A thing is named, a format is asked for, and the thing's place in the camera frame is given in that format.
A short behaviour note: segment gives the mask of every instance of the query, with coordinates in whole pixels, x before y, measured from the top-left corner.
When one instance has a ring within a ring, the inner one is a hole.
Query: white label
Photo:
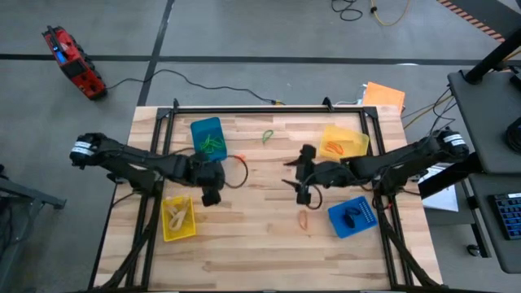
[[[455,146],[459,146],[461,144],[465,144],[465,141],[462,140],[462,139],[458,139],[458,140],[455,140],[455,141],[451,141],[450,143],[452,143],[453,147],[455,147]]]
[[[91,144],[88,142],[76,142],[74,143],[75,147],[84,147],[84,148],[90,148]]]
[[[444,142],[450,142],[450,141],[453,141],[455,139],[463,139],[462,136],[460,134],[453,134],[453,135],[449,135],[448,137],[444,138],[443,141]]]
[[[93,151],[89,151],[89,150],[87,150],[87,149],[85,149],[83,147],[73,147],[71,149],[71,152],[79,152],[79,153],[81,153],[83,155],[93,155],[94,154]]]

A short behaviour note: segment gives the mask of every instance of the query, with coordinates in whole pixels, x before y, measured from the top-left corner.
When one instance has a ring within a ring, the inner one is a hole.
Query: green rubber band
[[[271,129],[268,129],[266,130],[263,134],[262,134],[262,144],[265,144],[269,138],[271,138],[271,136],[274,135],[274,131],[271,130]]]
[[[204,142],[200,144],[201,151],[212,154],[215,150],[223,150],[225,141],[222,138],[211,138],[210,134]]]

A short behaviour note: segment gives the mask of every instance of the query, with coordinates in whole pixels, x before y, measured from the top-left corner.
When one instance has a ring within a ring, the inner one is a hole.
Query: gray floor
[[[60,24],[92,55],[149,55],[166,0],[57,1],[0,3],[0,54],[47,54],[40,32]],[[357,7],[366,11],[368,1]],[[401,7],[379,1],[382,17]],[[497,43],[435,0],[413,1],[402,23],[379,27],[367,13],[346,23],[328,1],[177,0],[162,55],[313,56],[349,58],[480,59]],[[108,85],[125,77],[143,78],[147,63],[97,62]],[[407,65],[321,65],[254,63],[159,63],[205,85],[247,87],[288,104],[316,104],[326,96],[351,101],[359,86],[374,81],[407,94],[407,112],[433,103],[446,75],[462,67]],[[44,208],[16,269],[13,291],[86,288],[107,215],[113,184],[100,168],[70,166],[76,136],[96,131],[124,141],[141,85],[125,83],[109,97],[91,102],[70,84],[54,62],[0,61],[0,162],[13,181],[68,199],[61,212]],[[151,83],[147,105],[256,105],[244,94],[207,91],[162,73]],[[455,107],[451,126],[468,138]],[[421,138],[434,120],[424,116],[407,130]],[[516,291],[521,278],[503,273],[495,258],[468,256],[470,227],[431,227],[441,273],[449,286]]]

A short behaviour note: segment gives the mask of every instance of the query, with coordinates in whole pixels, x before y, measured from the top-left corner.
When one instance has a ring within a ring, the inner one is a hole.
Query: white paper
[[[421,177],[418,182],[421,182],[430,176],[434,176],[443,170],[443,167],[432,166],[427,169],[429,173]],[[449,186],[424,199],[423,206],[425,208],[436,208],[450,212],[458,212],[458,199],[456,198],[456,190],[454,189],[454,186]]]

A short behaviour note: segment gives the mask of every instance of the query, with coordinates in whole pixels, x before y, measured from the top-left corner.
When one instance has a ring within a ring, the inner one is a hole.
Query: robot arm
[[[359,186],[379,179],[376,188],[381,195],[396,193],[412,177],[437,163],[457,163],[469,155],[469,148],[458,132],[436,131],[407,146],[377,156],[358,156],[337,162],[315,164],[316,149],[304,145],[297,160],[287,163],[296,166],[297,182],[283,180],[297,192],[297,203],[309,205],[309,186]]]
[[[153,190],[157,178],[163,176],[184,186],[203,187],[204,206],[221,201],[218,191],[224,186],[224,170],[220,162],[209,161],[203,153],[157,155],[121,144],[102,133],[86,133],[78,137],[69,158],[80,169],[103,167],[129,180],[133,188]]]

